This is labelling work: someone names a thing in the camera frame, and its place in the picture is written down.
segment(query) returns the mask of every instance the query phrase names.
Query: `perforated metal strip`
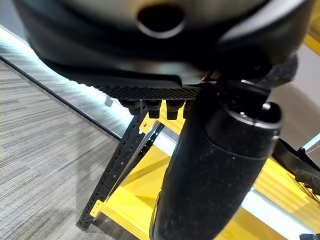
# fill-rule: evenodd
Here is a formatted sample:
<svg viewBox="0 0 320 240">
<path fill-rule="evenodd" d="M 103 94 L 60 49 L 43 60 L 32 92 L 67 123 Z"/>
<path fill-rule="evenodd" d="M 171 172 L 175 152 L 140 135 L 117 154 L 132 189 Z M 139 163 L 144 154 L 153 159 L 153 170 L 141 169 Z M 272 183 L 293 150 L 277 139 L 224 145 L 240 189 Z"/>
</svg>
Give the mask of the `perforated metal strip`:
<svg viewBox="0 0 320 240">
<path fill-rule="evenodd" d="M 118 147 L 114 151 L 112 158 L 106 166 L 104 173 L 102 174 L 76 224 L 80 229 L 84 231 L 87 230 L 89 225 L 93 222 L 94 218 L 90 215 L 90 211 L 95 205 L 95 202 L 97 200 L 106 200 L 108 194 L 116 184 L 118 178 L 143 140 L 145 134 L 139 134 L 139 126 L 143 122 L 146 114 L 147 110 L 142 106 L 141 115 L 133 117 L 131 123 L 126 129 Z"/>
</svg>

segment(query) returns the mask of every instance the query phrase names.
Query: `metal bracket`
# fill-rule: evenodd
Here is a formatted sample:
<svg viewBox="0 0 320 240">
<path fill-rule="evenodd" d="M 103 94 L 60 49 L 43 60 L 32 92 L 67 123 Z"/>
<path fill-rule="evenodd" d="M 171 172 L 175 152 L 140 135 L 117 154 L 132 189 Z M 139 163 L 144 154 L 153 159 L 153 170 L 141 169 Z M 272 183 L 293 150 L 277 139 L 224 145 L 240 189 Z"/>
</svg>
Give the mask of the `metal bracket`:
<svg viewBox="0 0 320 240">
<path fill-rule="evenodd" d="M 106 166 L 105 171 L 76 224 L 83 231 L 86 231 L 94 221 L 94 217 L 90 215 L 90 212 L 96 205 L 96 202 L 104 202 L 111 196 L 131 170 L 148 152 L 164 128 L 164 125 L 157 121 L 150 132 L 147 134 L 139 133 L 139 126 L 143 122 L 146 114 L 147 109 L 142 107 L 142 114 L 133 117 L 118 147 L 114 151 L 112 158 Z"/>
</svg>

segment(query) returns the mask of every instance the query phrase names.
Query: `yellow stand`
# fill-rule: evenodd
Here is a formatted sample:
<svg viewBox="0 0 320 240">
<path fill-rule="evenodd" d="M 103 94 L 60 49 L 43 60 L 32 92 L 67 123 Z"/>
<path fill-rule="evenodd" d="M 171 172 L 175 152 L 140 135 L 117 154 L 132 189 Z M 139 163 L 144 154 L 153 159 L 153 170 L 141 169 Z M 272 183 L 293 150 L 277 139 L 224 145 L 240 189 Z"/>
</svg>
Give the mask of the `yellow stand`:
<svg viewBox="0 0 320 240">
<path fill-rule="evenodd" d="M 162 103 L 160 119 L 164 125 L 180 133 L 184 123 L 182 110 L 178 120 L 166 119 L 166 104 Z M 147 133 L 155 119 L 148 115 L 140 129 Z M 97 200 L 90 215 L 103 213 L 140 240 L 149 240 L 153 208 L 162 185 L 170 157 L 152 146 L 121 186 L 105 202 Z M 293 176 L 272 159 L 264 165 L 254 188 L 269 200 L 292 214 L 315 232 L 320 232 L 320 206 L 294 181 Z M 282 240 L 285 239 L 258 218 L 240 208 L 216 240 Z"/>
</svg>

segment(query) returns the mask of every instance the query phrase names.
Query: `black plastic housing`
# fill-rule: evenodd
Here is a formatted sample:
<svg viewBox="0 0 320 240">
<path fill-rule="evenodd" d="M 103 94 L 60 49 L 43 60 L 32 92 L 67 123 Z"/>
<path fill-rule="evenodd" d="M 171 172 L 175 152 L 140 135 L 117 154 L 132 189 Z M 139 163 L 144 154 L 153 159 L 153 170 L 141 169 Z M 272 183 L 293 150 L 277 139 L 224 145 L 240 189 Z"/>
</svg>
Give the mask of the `black plastic housing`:
<svg viewBox="0 0 320 240">
<path fill-rule="evenodd" d="M 209 103 L 213 110 L 204 114 Z M 272 119 L 267 122 L 239 119 L 212 92 L 200 93 L 194 104 L 163 179 L 150 228 L 153 240 L 215 238 L 237 211 L 278 139 L 278 106 L 266 113 Z"/>
</svg>

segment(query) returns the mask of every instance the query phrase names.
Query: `striped carpet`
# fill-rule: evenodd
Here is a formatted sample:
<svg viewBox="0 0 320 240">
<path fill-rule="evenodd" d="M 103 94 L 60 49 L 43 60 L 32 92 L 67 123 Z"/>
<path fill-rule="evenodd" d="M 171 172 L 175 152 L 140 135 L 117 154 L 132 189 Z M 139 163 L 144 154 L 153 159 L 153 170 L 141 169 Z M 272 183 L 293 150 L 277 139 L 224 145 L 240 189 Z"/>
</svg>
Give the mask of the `striped carpet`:
<svg viewBox="0 0 320 240">
<path fill-rule="evenodd" d="M 107 217 L 76 227 L 117 141 L 3 63 L 0 97 L 0 240 L 136 239 Z"/>
</svg>

